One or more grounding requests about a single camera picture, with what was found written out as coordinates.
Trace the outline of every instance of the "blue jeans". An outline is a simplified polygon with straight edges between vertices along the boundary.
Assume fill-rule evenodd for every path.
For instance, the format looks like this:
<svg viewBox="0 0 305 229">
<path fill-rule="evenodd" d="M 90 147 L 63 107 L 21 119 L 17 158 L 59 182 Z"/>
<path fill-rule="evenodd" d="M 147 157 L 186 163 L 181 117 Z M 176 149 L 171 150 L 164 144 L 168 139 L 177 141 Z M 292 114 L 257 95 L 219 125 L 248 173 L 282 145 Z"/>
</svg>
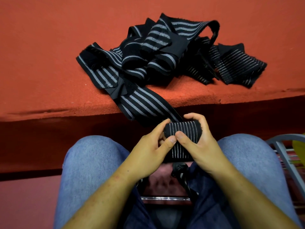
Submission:
<svg viewBox="0 0 305 229">
<path fill-rule="evenodd" d="M 301 226 L 277 155 L 262 139 L 235 134 L 219 140 L 218 144 L 249 181 Z M 123 146 L 102 136 L 84 137 L 69 149 L 63 163 L 54 229 L 64 226 L 128 154 Z M 240 228 L 220 188 L 196 163 L 191 166 L 189 185 L 199 193 L 199 198 L 188 228 Z M 155 228 L 136 188 L 123 212 L 120 222 L 124 228 Z"/>
</svg>

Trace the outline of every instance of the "forearm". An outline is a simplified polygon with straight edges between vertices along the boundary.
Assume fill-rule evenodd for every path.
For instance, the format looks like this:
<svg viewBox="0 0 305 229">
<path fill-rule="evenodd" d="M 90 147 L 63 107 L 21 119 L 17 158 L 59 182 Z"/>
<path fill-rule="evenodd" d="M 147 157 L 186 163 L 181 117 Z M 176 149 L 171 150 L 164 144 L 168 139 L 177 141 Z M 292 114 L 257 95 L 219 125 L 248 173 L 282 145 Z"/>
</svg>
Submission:
<svg viewBox="0 0 305 229">
<path fill-rule="evenodd" d="M 129 175 L 129 169 L 123 163 L 90 196 L 63 228 L 116 228 L 124 205 L 136 181 Z"/>
<path fill-rule="evenodd" d="M 231 163 L 213 177 L 243 229 L 299 228 Z"/>
</svg>

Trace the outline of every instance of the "right hand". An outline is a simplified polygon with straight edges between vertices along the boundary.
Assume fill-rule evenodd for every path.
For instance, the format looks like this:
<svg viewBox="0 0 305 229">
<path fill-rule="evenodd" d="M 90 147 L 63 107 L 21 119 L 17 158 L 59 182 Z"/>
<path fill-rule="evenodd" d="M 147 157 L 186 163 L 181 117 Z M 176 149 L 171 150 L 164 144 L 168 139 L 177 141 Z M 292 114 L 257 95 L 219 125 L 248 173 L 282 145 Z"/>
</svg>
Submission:
<svg viewBox="0 0 305 229">
<path fill-rule="evenodd" d="M 197 144 L 181 131 L 175 134 L 177 141 L 188 150 L 197 165 L 212 176 L 218 172 L 225 172 L 226 169 L 232 167 L 212 136 L 205 117 L 200 114 L 189 113 L 185 114 L 184 118 L 198 120 L 201 124 L 202 135 Z"/>
</svg>

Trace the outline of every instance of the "yellow object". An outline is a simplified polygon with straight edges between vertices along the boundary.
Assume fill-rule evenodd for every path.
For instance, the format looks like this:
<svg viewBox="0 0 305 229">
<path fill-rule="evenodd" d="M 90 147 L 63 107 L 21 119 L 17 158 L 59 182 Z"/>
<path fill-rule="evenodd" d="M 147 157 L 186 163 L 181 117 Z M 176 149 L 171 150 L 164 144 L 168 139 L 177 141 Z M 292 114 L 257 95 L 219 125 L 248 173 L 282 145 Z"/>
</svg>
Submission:
<svg viewBox="0 0 305 229">
<path fill-rule="evenodd" d="M 303 165 L 305 165 L 305 143 L 293 140 L 292 141 L 292 148 L 294 149 L 295 153 L 300 158 Z"/>
</svg>

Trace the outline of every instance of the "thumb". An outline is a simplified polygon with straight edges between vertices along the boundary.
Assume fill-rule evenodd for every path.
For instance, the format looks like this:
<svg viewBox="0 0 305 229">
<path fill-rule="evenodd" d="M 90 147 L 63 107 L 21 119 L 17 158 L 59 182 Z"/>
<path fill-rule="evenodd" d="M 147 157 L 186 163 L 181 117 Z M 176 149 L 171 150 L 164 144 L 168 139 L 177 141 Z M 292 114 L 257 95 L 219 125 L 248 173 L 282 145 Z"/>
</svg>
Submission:
<svg viewBox="0 0 305 229">
<path fill-rule="evenodd" d="M 179 143 L 186 148 L 186 150 L 189 151 L 189 153 L 191 154 L 192 151 L 195 149 L 196 144 L 194 142 L 192 142 L 187 135 L 185 135 L 183 132 L 181 131 L 177 131 L 175 134 L 177 140 L 179 141 Z"/>
<path fill-rule="evenodd" d="M 165 156 L 172 149 L 176 142 L 177 139 L 175 136 L 169 136 L 157 149 L 157 153 L 163 154 Z"/>
</svg>

